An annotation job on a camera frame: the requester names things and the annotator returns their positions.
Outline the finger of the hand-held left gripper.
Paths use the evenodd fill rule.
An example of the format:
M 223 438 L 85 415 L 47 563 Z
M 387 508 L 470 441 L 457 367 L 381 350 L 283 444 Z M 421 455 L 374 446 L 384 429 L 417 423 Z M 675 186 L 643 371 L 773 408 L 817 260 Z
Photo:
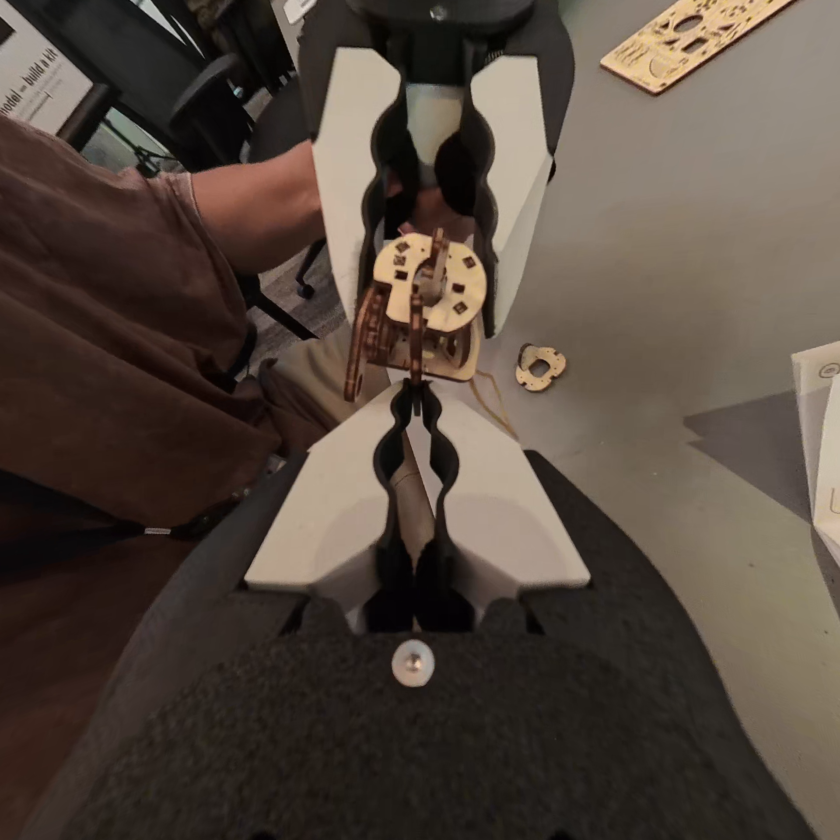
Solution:
M 487 278 L 485 335 L 503 329 L 518 294 L 552 155 L 534 56 L 500 56 L 441 96 L 440 142 L 458 135 L 475 179 L 473 246 Z
M 336 49 L 312 153 L 332 278 L 352 323 L 418 186 L 405 79 L 374 48 Z

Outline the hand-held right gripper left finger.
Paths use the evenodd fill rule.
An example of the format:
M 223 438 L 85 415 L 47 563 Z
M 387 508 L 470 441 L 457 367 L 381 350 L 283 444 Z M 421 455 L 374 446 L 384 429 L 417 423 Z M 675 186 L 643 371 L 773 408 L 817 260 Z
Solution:
M 357 633 L 413 627 L 413 567 L 391 480 L 413 388 L 392 385 L 310 447 L 245 573 L 258 592 L 336 602 Z

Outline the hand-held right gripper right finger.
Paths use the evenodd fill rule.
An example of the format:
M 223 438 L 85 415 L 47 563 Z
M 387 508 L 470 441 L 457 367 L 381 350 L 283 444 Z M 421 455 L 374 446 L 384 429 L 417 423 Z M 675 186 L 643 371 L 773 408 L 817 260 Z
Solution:
M 420 627 L 470 632 L 497 600 L 586 587 L 590 572 L 520 444 L 436 384 L 424 387 L 422 419 L 441 487 L 420 559 Z

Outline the wooden model assembly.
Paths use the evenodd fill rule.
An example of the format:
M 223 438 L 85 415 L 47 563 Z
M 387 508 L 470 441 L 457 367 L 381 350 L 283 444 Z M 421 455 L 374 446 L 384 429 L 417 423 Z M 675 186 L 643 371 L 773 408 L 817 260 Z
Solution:
M 376 257 L 371 282 L 354 315 L 344 399 L 361 393 L 364 368 L 401 371 L 410 381 L 410 298 L 415 274 L 430 256 L 432 235 L 409 233 L 387 243 Z M 476 372 L 487 297 L 487 274 L 470 247 L 449 240 L 445 289 L 423 310 L 423 379 L 468 382 Z

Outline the thin wooden model part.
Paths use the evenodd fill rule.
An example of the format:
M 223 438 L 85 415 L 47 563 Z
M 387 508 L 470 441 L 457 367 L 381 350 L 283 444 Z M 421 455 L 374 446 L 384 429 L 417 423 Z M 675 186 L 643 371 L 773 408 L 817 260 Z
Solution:
M 415 274 L 409 304 L 409 380 L 413 395 L 413 413 L 419 417 L 422 412 L 422 390 L 424 375 L 424 308 L 436 306 L 445 290 L 445 272 L 448 258 L 449 239 L 442 227 L 435 229 L 432 236 L 430 256 Z

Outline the person's left forearm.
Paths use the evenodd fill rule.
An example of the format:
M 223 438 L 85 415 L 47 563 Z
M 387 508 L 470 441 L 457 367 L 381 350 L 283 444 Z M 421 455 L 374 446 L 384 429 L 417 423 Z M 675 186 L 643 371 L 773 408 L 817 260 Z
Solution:
M 258 275 L 324 239 L 312 142 L 268 161 L 192 175 L 197 212 L 239 274 Z

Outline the laser-cut wooden parts sheet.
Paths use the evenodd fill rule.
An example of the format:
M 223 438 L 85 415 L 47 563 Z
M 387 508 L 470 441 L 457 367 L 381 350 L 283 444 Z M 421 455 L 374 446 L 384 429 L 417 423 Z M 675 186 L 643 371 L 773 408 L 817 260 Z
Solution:
M 660 96 L 792 1 L 678 1 L 607 53 L 600 67 Z

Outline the white model kit box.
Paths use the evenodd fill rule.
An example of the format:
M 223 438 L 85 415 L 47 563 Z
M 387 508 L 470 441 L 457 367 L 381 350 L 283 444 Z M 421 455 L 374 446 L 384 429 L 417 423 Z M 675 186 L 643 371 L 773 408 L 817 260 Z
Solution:
M 791 357 L 812 525 L 839 563 L 839 342 Z

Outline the person's left hand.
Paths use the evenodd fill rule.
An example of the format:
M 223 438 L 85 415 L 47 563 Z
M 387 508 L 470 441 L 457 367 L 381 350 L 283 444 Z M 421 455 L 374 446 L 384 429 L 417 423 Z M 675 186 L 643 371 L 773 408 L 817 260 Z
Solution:
M 465 243 L 475 233 L 476 225 L 472 217 L 457 213 L 447 204 L 438 186 L 424 187 L 418 191 L 413 209 L 398 229 L 402 235 L 412 232 L 432 235 L 439 228 L 450 240 Z

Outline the tan rubber band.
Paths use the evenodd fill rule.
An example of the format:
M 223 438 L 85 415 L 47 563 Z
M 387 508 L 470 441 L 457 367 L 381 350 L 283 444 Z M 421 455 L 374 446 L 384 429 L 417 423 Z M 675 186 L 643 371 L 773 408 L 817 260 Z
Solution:
M 480 411 L 507 436 L 519 443 L 520 437 L 511 422 L 495 377 L 491 373 L 477 370 L 469 380 L 469 390 Z

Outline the black office chair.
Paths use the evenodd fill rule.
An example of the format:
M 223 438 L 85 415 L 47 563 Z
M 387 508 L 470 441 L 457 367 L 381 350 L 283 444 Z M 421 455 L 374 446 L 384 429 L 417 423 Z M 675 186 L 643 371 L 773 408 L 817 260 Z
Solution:
M 279 89 L 253 119 L 228 85 L 228 77 L 235 67 L 236 60 L 232 56 L 217 59 L 185 90 L 174 106 L 171 128 L 177 139 L 192 141 L 202 166 L 202 170 L 195 173 L 227 165 L 268 161 L 310 140 L 296 77 Z M 189 178 L 189 193 L 203 224 L 193 197 L 192 175 L 195 173 Z M 322 245 L 323 239 L 309 247 L 310 254 L 297 275 L 299 286 L 303 288 L 301 295 L 305 298 L 312 296 L 305 283 L 305 274 Z M 259 275 L 243 275 L 231 270 L 237 277 L 247 308 L 264 312 L 301 340 L 316 338 L 314 332 L 266 296 L 261 290 Z

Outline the person in brown shirt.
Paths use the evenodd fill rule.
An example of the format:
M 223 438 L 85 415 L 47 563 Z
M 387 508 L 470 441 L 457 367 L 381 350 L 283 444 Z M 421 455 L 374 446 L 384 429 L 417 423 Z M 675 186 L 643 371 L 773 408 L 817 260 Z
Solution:
M 188 175 L 113 174 L 2 118 L 2 838 L 129 635 L 277 446 Z

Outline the white framed poster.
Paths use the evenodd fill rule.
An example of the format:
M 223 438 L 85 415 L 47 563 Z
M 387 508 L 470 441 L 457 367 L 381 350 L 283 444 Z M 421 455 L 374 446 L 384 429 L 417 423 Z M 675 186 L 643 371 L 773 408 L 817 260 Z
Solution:
M 1 113 L 57 135 L 90 80 L 9 2 L 1 2 Z

